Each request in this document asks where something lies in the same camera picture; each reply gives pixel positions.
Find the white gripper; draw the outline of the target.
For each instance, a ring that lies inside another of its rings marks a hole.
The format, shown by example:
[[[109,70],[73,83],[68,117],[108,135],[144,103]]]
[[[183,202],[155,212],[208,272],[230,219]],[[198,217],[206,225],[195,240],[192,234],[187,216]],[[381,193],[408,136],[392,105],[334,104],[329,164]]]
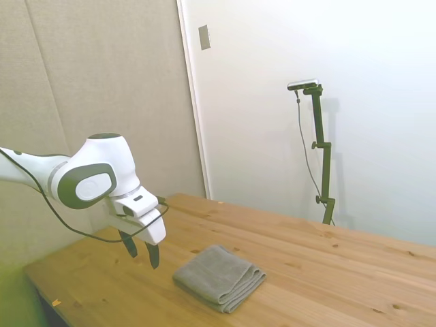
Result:
[[[166,237],[166,229],[158,201],[106,200],[108,223],[119,230],[120,239],[132,258],[138,255],[131,235],[145,242],[153,269],[159,267],[159,243]]]

